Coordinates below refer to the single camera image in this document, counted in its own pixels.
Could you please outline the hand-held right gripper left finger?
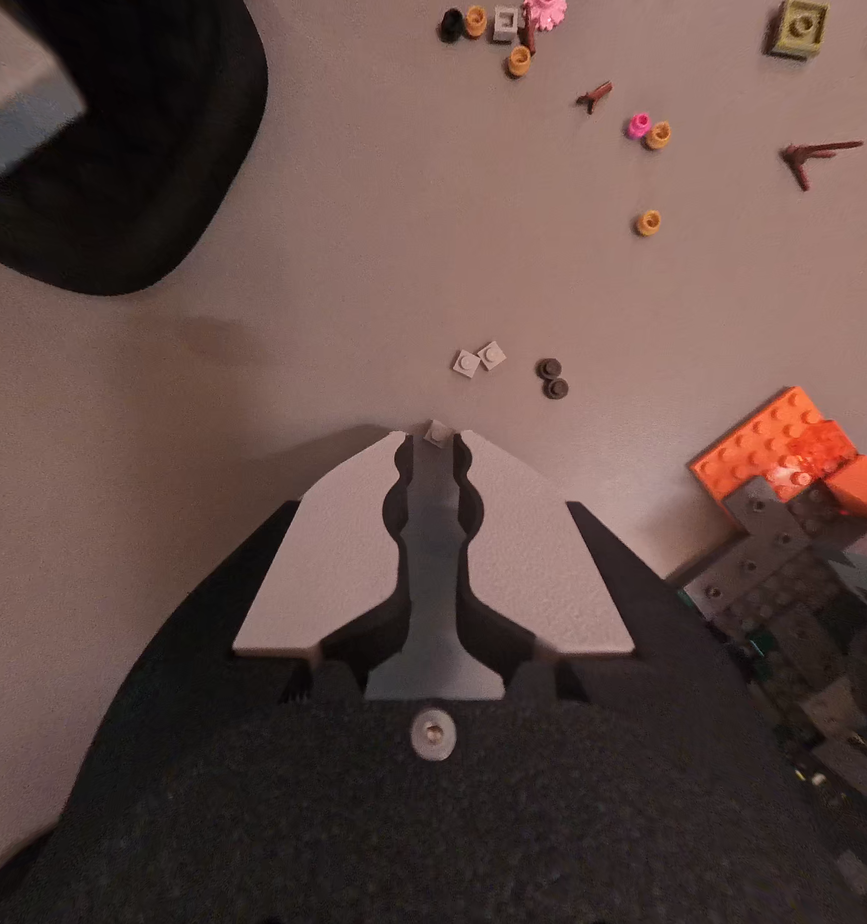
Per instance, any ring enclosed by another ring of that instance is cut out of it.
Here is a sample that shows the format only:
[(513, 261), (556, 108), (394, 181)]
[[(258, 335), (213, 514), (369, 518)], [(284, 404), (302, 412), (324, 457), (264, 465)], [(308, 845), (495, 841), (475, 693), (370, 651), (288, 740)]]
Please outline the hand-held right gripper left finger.
[(391, 432), (319, 479), (233, 641), (243, 656), (381, 664), (411, 614), (403, 531), (413, 438)]

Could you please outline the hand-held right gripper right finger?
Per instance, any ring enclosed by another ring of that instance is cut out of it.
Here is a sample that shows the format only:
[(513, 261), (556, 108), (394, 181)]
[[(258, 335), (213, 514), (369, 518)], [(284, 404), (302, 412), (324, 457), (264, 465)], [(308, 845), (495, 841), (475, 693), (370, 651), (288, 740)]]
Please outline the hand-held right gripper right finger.
[(484, 664), (620, 657), (635, 643), (563, 493), (472, 431), (453, 438), (464, 532), (456, 628)]

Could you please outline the grey desk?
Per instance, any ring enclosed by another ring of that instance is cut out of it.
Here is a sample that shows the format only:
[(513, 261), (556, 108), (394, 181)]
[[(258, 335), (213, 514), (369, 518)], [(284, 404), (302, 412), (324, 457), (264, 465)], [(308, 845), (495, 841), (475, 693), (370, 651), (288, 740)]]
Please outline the grey desk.
[[(439, 41), (468, 5), (250, 2), (266, 112), (182, 264), (114, 298), (0, 265), (0, 864), (176, 606), (388, 431), (481, 433), (663, 576), (727, 533), (686, 463), (773, 393), (867, 454), (867, 2), (809, 62), (763, 52), (779, 2), (569, 2), (520, 80)], [(808, 192), (779, 156), (860, 140)]]

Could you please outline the multicoloured brick model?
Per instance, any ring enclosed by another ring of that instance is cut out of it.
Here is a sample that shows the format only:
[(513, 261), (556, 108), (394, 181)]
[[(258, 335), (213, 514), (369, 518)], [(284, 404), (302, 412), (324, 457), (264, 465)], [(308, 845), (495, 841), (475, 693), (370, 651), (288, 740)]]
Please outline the multicoloured brick model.
[(867, 455), (795, 386), (688, 468), (733, 532), (673, 586), (798, 775), (867, 797)]

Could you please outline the black mesh office chair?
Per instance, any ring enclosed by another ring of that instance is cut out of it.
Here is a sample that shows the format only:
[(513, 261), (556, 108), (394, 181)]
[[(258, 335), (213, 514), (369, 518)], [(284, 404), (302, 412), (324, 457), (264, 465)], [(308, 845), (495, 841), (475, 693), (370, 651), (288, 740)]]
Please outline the black mesh office chair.
[(0, 2), (46, 40), (86, 112), (0, 178), (0, 264), (127, 295), (173, 271), (253, 145), (268, 63), (243, 1)]

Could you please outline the large brown branch piece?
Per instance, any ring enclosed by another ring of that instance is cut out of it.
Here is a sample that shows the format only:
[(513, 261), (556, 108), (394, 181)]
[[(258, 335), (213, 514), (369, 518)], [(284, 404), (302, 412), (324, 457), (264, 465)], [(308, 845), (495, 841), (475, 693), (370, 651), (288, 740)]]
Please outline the large brown branch piece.
[(779, 152), (779, 156), (797, 180), (803, 192), (811, 188), (806, 164), (810, 160), (832, 159), (844, 151), (852, 151), (864, 146), (865, 141), (838, 141), (822, 144), (790, 144)]

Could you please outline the olive square plate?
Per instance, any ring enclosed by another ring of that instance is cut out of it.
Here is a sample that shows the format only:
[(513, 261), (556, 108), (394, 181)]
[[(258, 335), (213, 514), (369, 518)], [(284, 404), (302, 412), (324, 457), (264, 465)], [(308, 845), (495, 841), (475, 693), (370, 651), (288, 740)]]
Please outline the olive square plate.
[(819, 1), (783, 1), (767, 32), (765, 53), (808, 62), (821, 50), (830, 4)]

